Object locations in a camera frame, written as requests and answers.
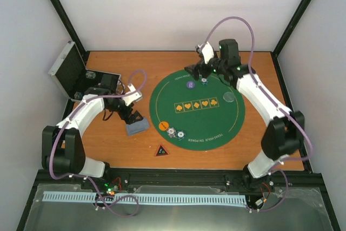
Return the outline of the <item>teal poker chip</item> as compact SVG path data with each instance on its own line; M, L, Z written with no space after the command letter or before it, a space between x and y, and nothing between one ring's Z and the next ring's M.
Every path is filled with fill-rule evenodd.
M202 85L208 85L208 79L207 78L201 78L201 84Z

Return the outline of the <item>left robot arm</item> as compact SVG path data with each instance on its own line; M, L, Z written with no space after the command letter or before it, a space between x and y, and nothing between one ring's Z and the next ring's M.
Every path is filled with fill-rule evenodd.
M84 93L77 107L55 126L47 126L42 132L42 166L54 180L78 175L94 177L100 189L112 184L112 175L106 171L108 163L86 156L82 136L90 123L103 111L117 113L128 126L140 123L143 116L133 111L134 102L142 98L141 90L128 84L129 91L118 95L118 81L105 75L101 83Z

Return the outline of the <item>blue big blind button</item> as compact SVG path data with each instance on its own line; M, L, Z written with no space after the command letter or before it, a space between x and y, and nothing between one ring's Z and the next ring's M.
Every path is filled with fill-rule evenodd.
M195 87L195 82L193 82L193 81L188 81L188 82L186 83L186 87L187 87L188 89L193 89L193 88Z

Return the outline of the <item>blue green poker chip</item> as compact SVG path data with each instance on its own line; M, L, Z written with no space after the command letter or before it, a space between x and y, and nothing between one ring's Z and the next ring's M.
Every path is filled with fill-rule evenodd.
M177 131L176 137L177 137L177 139L179 139L179 140L184 139L184 138L185 138L185 132L184 132L183 130Z

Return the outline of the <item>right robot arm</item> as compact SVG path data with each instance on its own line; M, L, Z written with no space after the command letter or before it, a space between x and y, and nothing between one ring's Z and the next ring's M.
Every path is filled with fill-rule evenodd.
M243 64L235 39L219 42L215 51L209 42L196 46L200 60L184 69L194 80L219 77L247 98L267 126L261 140L261 151L243 169L243 181L250 184L270 173L272 167L283 163L300 150L303 143L304 116L282 104L262 83L250 63Z

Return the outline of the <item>blue playing card deck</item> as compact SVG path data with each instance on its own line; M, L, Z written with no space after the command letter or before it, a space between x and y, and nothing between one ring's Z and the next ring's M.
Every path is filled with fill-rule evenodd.
M128 136L133 136L135 134L146 131L149 129L149 127L150 127L149 121L145 117L140 121L125 125L125 129Z

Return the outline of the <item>orange small blind button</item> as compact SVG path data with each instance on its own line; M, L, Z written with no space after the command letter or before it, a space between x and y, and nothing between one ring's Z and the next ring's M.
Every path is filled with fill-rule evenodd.
M169 123L167 121L160 121L158 128L160 131L167 131L169 129Z

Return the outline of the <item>white purple poker chip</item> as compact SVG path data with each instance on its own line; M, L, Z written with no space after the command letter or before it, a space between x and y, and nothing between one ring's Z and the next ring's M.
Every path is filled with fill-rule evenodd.
M170 127L170 128L167 129L167 134L171 138L176 138L177 137L177 131L173 127Z

